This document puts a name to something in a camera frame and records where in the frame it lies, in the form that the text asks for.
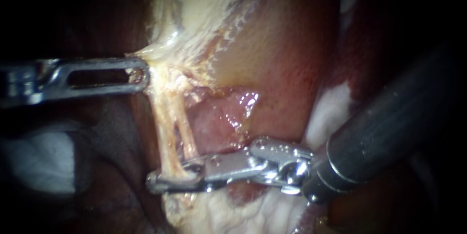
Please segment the right arm instrument jaw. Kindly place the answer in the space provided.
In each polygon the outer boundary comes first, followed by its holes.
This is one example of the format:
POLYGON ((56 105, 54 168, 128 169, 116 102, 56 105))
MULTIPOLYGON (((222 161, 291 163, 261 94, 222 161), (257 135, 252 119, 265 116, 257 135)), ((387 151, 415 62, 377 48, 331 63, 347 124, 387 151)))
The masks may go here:
POLYGON ((146 188, 155 195, 173 193, 198 193, 206 192, 209 185, 204 181, 200 173, 189 171, 184 176, 168 176, 152 171, 147 174, 146 188))
POLYGON ((182 162, 181 166, 188 177, 204 177, 206 161, 207 156, 198 156, 182 162))

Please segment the right arm instrument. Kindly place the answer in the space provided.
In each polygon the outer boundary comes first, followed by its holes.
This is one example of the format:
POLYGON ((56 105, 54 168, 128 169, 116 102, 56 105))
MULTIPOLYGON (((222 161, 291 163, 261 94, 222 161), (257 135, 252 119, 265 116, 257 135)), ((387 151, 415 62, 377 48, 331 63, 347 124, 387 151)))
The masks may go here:
POLYGON ((268 137, 253 140, 242 150, 206 157, 204 190, 211 192, 249 180, 278 188, 286 195, 301 194, 301 186, 311 169, 313 153, 305 146, 268 137))

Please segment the left arm instrument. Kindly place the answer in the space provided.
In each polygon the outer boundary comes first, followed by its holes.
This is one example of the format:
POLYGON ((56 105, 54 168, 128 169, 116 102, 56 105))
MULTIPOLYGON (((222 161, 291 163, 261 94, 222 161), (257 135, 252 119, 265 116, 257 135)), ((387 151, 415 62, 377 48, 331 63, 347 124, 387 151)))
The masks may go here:
POLYGON ((15 108, 60 100, 59 59, 0 65, 0 107, 15 108))

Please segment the left arm instrument jaw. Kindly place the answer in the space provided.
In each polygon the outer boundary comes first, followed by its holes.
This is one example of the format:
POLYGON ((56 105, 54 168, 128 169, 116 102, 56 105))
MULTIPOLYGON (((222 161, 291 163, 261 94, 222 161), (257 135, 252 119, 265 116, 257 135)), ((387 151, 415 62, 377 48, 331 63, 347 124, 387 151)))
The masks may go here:
POLYGON ((69 99, 114 94, 142 92, 149 84, 148 64, 139 58, 93 58, 66 60, 54 69, 54 98, 69 99), (69 77, 74 72, 98 73, 106 70, 130 70, 132 81, 103 84, 95 82, 88 86, 70 85, 69 77))

